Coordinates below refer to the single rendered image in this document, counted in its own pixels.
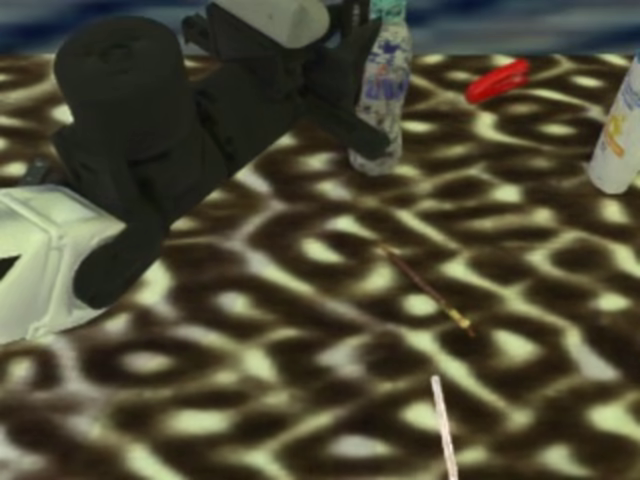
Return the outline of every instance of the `white bottle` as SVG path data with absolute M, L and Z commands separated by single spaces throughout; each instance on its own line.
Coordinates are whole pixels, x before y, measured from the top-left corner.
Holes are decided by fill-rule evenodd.
M 604 193 L 625 192 L 640 172 L 640 53 L 622 82 L 587 166 L 591 182 Z
M 384 175 L 393 170 L 402 156 L 402 108 L 409 87 L 413 45 L 405 21 L 406 0 L 373 0 L 372 18 L 383 20 L 378 39 L 365 66 L 357 115 L 383 130 L 391 139 L 381 158 L 368 160 L 349 151 L 356 170 L 366 175 Z

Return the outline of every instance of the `bottle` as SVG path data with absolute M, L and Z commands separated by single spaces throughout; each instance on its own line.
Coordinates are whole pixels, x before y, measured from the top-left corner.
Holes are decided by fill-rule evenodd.
M 610 195 L 624 193 L 640 172 L 640 52 L 622 82 L 587 174 Z
M 402 108 L 409 88 L 413 43 L 406 22 L 406 0 L 371 0 L 370 18 L 381 18 L 382 28 L 365 66 L 356 114 L 383 130 L 391 139 L 387 153 L 368 160 L 349 151 L 353 168 L 367 175 L 384 175 L 402 157 Z

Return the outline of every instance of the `red plastic clip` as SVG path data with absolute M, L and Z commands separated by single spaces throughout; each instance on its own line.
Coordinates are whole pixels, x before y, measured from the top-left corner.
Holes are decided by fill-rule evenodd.
M 529 73 L 530 68 L 529 62 L 523 58 L 504 67 L 496 68 L 469 86 L 465 95 L 467 101 L 469 103 L 480 103 L 501 93 L 526 85 L 529 82 L 527 73 Z

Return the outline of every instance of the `patterned tabletop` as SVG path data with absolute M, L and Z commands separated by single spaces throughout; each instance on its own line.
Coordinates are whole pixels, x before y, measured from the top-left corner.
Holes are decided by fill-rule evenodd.
M 510 60 L 416 58 L 393 175 L 300 125 L 113 311 L 1 348 L 0 478 L 444 480 L 432 375 L 463 480 L 640 478 L 640 190 L 583 171 L 629 58 L 535 57 L 464 101 Z M 1 187 L 69 119 L 50 61 L 0 61 Z

